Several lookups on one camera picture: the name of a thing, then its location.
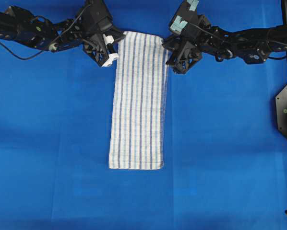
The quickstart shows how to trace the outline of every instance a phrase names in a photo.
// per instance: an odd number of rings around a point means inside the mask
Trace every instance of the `blue stripe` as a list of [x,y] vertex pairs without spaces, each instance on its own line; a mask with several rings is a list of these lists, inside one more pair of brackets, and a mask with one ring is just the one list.
[[162,104],[161,104],[161,110],[160,110],[160,113],[161,113],[161,120],[160,120],[160,136],[161,136],[161,161],[162,160],[162,156],[163,156],[163,142],[164,142],[164,136],[163,136],[163,130],[164,130],[164,111],[163,111],[163,108],[164,108],[164,97],[165,97],[165,71],[166,71],[166,50],[164,49],[163,51],[163,64],[162,64],[162,67],[163,67],[163,72],[162,72]]
[[153,94],[154,94],[154,70],[155,70],[156,37],[154,37],[154,50],[152,59],[152,86],[151,86],[151,110],[150,110],[150,169],[152,169],[152,123],[153,123]]
[[[123,42],[121,42],[119,44],[119,51],[118,53],[122,53],[123,52],[123,49],[124,49],[124,45],[123,45]],[[118,109],[118,94],[116,92],[118,92],[118,88],[119,88],[119,77],[120,77],[120,72],[121,72],[121,69],[123,69],[123,67],[121,68],[120,67],[120,62],[123,63],[123,60],[121,60],[121,58],[118,59],[118,63],[117,63],[117,73],[116,73],[116,80],[115,80],[115,94],[114,94],[114,105],[115,105],[115,110],[113,111],[113,117],[112,117],[112,123],[114,125],[114,132],[113,132],[113,136],[111,137],[112,138],[112,162],[111,163],[115,163],[115,150],[116,150],[116,134],[117,134],[117,109]]]
[[[158,62],[157,62],[157,87],[156,87],[156,89],[157,89],[157,94],[156,94],[156,104],[157,104],[157,107],[160,107],[160,109],[162,108],[162,100],[159,100],[159,87],[160,87],[160,81],[162,80],[162,78],[160,78],[161,77],[161,70],[160,70],[160,68],[162,68],[163,66],[162,66],[162,64],[160,64],[160,59],[161,59],[161,54],[162,54],[162,50],[163,50],[163,48],[161,47],[161,46],[158,46],[158,48],[157,48],[157,60],[158,60]],[[158,120],[158,117],[157,117],[157,111],[155,112],[156,113],[156,117],[155,117],[155,168],[157,168],[157,163],[158,163],[158,157],[159,157],[159,154],[158,154],[158,148],[159,148],[159,143],[157,142],[157,123],[159,122],[159,120]]]
[[[132,39],[131,39],[131,36],[132,36],[132,33],[130,35],[130,38],[128,40],[128,47],[130,48],[131,47],[131,44],[132,44]],[[126,69],[126,76],[127,76],[127,83],[126,83],[126,95],[129,94],[129,80],[130,80],[130,74],[129,74],[129,70],[130,70],[130,56],[131,56],[131,49],[129,49],[129,53],[128,53],[128,67]],[[126,156],[127,156],[127,153],[125,151],[126,149],[126,137],[127,137],[127,106],[125,105],[125,113],[124,113],[124,130],[125,130],[125,137],[124,137],[124,155],[123,155],[123,168],[126,168]]]
[[132,151],[132,107],[133,107],[133,87],[134,87],[134,65],[135,65],[135,51],[136,51],[136,33],[134,38],[134,49],[133,49],[133,64],[132,64],[132,86],[131,86],[131,103],[130,103],[130,141],[129,141],[129,169],[131,168],[131,151]]
[[140,134],[139,134],[139,169],[142,169],[142,132],[143,132],[143,101],[144,101],[144,63],[145,63],[145,48],[146,48],[146,42],[147,42],[147,35],[144,36],[144,44],[143,44],[143,69],[142,69],[142,90],[141,90],[141,97],[140,97],[140,114],[139,114],[139,120],[140,120]]
[[[147,61],[147,67],[148,67],[148,69],[149,69],[149,67],[150,67],[150,47],[151,47],[151,43],[149,44],[149,47],[148,47],[148,61]],[[146,148],[145,148],[145,156],[144,156],[144,161],[145,161],[145,168],[147,169],[147,165],[148,165],[148,151],[147,151],[147,146],[148,146],[148,141],[147,141],[147,137],[148,137],[148,129],[147,129],[147,127],[148,127],[148,93],[149,93],[149,89],[148,89],[148,85],[149,85],[149,75],[148,75],[148,73],[149,73],[149,71],[147,71],[147,84],[146,84],[146,86],[147,86],[147,88],[146,88],[146,107],[145,107],[145,130],[146,130],[146,134],[145,134],[145,136],[146,136],[146,138],[145,138],[145,140],[146,140],[146,142],[145,142],[145,146],[146,146]]]
[[[169,58],[169,53],[167,50],[164,51],[165,52],[165,59],[168,60]],[[165,111],[166,111],[166,101],[167,101],[167,82],[168,82],[168,70],[169,70],[169,66],[166,65],[165,67],[166,71],[164,74],[164,78],[165,78],[165,82],[164,82],[164,92],[163,92],[163,106],[161,108],[161,113],[162,113],[162,117],[161,117],[161,126],[162,126],[162,132],[161,132],[161,162],[162,164],[164,163],[164,125],[165,125]]]
[[121,113],[122,113],[122,99],[123,99],[123,81],[124,81],[124,61],[125,61],[125,40],[123,40],[123,59],[122,59],[122,80],[121,80],[121,101],[119,113],[119,141],[118,141],[118,168],[120,168],[120,154],[121,154]]
[[[142,46],[142,36],[141,36],[141,34],[139,34],[139,45],[138,45],[138,54],[140,54],[141,53],[141,46]],[[140,56],[138,56],[138,61],[137,61],[137,76],[136,76],[136,78],[137,78],[137,81],[136,81],[136,98],[135,98],[135,120],[137,121],[137,105],[138,105],[138,86],[139,86],[139,83],[138,83],[138,81],[139,81],[139,66],[140,66],[140,64],[139,64],[139,62],[140,62]],[[135,154],[134,154],[134,163],[136,163],[136,161],[137,161],[137,152],[136,152],[136,150],[137,150],[137,123],[135,124],[135,126],[134,126],[134,132],[135,132],[135,135],[134,135],[134,147],[135,147]]]

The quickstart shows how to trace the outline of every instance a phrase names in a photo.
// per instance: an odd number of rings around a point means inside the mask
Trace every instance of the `light blue tape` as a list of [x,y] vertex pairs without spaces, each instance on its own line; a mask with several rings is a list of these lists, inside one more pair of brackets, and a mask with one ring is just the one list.
[[182,18],[180,16],[177,16],[173,24],[171,25],[170,29],[171,31],[175,31],[180,34],[186,25],[187,21],[182,21]]
[[191,5],[190,11],[195,11],[199,4],[199,0],[187,0],[187,2]]

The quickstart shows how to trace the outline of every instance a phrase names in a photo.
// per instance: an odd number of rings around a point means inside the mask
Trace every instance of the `towel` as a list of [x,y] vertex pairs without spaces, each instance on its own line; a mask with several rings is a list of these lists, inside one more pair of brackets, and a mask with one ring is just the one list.
[[164,165],[168,51],[161,37],[124,33],[118,50],[109,167],[157,170]]

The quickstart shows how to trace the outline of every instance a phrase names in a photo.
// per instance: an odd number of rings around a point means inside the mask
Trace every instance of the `blue fabric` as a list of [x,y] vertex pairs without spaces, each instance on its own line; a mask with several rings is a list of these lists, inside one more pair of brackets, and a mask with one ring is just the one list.
[[[106,0],[115,25],[166,37],[180,0]],[[53,22],[82,0],[0,0]],[[235,31],[282,23],[270,0],[202,0]],[[17,54],[35,53],[8,43]],[[0,47],[0,230],[287,230],[287,141],[274,96],[286,61],[204,59],[169,74],[159,171],[108,169],[115,69],[82,48],[22,62]]]

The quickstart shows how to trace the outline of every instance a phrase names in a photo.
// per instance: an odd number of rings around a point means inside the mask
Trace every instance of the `white towel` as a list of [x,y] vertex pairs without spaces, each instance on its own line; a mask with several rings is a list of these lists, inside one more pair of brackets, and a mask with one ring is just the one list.
[[168,51],[158,36],[125,34],[118,51],[109,167],[156,170],[164,165]]

